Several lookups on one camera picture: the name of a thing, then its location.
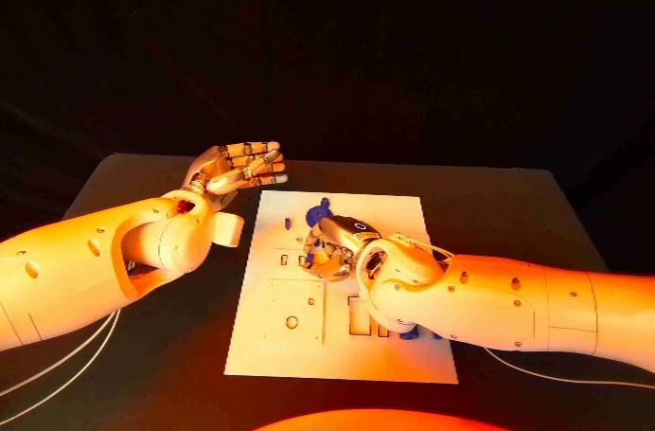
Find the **black backdrop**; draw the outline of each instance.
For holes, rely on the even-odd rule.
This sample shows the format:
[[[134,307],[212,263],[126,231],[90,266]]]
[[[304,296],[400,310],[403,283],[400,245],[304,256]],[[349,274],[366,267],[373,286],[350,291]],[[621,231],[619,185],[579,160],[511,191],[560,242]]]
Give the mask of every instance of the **black backdrop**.
[[[0,236],[113,152],[280,140],[550,170],[611,267],[655,271],[654,0],[0,2]]]

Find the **blue shape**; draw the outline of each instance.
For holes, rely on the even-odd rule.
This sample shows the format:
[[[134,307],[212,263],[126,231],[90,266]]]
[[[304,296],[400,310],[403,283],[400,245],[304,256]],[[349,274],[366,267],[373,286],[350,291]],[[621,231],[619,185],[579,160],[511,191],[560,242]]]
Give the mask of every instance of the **blue shape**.
[[[331,216],[330,200],[327,197],[321,199],[321,204],[307,210],[307,215],[304,219],[307,220],[307,225],[314,227],[317,223],[324,219],[324,217]]]
[[[400,339],[408,341],[409,339],[419,339],[419,326],[415,325],[413,329],[408,333],[400,333]]]

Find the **gray table surface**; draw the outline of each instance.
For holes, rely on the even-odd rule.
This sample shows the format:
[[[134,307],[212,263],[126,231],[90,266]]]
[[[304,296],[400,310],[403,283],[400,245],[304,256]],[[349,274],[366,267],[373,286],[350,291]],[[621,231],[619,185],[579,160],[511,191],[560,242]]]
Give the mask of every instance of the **gray table surface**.
[[[192,160],[111,155],[65,216],[179,188]],[[275,189],[419,196],[432,240],[457,253],[563,268],[606,269],[547,171],[311,161],[287,164],[291,179]],[[241,191],[226,209],[246,219],[239,247],[215,246],[200,268],[123,310],[115,335],[91,368],[9,429],[242,430],[307,413],[356,407],[431,411],[513,429],[652,429],[652,390],[539,379],[462,343],[454,343],[458,386],[225,376],[259,194],[259,189]],[[0,389],[58,360],[97,325],[0,352]],[[92,351],[82,350],[56,371],[0,399],[3,417],[67,381]],[[555,375],[655,383],[655,376],[644,370],[583,355],[504,355],[523,367]]]

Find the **robotic hand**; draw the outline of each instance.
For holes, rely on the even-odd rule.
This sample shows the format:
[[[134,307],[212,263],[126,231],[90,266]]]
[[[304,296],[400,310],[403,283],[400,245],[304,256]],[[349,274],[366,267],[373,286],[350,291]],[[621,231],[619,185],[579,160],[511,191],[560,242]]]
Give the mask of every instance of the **robotic hand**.
[[[138,300],[200,266],[212,242],[238,245],[244,220],[219,210],[238,189],[287,181],[278,148],[213,147],[183,189],[0,243],[0,350],[72,332]]]
[[[454,255],[402,234],[383,238],[343,216],[314,225],[304,252],[301,268],[318,278],[336,281],[354,273],[369,314],[392,332],[419,324],[487,348],[578,352],[655,372],[655,277]]]

